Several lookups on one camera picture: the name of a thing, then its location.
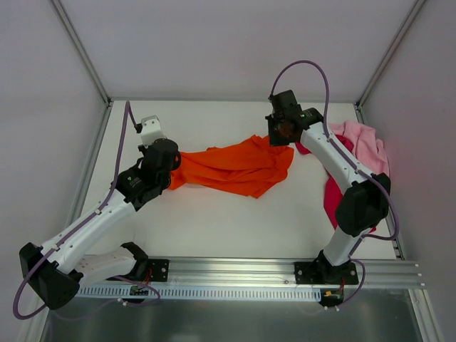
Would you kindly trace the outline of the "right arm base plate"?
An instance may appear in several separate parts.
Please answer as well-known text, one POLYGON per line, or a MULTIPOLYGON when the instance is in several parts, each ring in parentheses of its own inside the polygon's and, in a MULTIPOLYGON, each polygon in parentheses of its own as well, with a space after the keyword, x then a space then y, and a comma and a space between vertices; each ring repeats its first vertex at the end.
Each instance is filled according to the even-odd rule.
POLYGON ((297 284, 305 285, 358 285, 358 272, 353 262, 341 266, 327 266, 319 261, 294 262, 294 276, 297 284))

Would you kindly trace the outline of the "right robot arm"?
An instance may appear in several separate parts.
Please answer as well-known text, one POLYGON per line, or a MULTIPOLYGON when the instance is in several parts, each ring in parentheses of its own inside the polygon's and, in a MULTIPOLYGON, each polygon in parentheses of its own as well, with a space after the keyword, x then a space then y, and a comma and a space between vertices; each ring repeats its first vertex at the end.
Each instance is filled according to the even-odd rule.
POLYGON ((302 109, 294 92, 270 95, 266 117, 272 146, 301 143, 321 162, 342 194, 330 242, 303 272, 320 284, 336 284, 350 273, 350 257, 362 238, 388 215, 390 178, 363 166, 333 134, 315 108, 302 109))

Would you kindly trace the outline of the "orange t shirt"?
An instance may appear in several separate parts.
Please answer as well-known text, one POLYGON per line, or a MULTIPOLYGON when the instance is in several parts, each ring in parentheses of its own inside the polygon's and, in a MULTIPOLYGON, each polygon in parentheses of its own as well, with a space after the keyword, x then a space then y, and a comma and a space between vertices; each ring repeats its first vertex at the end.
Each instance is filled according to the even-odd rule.
POLYGON ((181 157, 181 165, 171 172, 171 190, 199 185, 258 199, 287 178, 294 149, 272 147, 267 136, 253 135, 227 147, 182 152, 181 157))

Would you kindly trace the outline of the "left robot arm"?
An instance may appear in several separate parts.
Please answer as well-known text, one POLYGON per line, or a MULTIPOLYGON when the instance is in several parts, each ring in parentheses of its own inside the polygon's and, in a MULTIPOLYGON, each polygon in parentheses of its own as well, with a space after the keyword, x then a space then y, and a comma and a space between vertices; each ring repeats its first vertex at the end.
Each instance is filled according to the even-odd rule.
POLYGON ((167 138, 157 139, 142 153, 137 164, 118 175, 106 198, 86 216, 41 246, 29 242, 21 248, 24 281, 45 307, 59 309, 80 288, 105 279, 145 278, 149 257, 133 242, 106 254, 88 254, 110 229, 160 196, 182 160, 177 143, 167 138))

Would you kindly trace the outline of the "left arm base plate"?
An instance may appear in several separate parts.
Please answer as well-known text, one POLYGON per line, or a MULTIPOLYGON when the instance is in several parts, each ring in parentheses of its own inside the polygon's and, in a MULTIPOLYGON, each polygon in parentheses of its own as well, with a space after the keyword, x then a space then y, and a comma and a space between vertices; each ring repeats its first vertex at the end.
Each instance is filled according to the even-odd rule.
POLYGON ((169 259, 148 259, 142 282, 167 282, 169 268, 169 259))

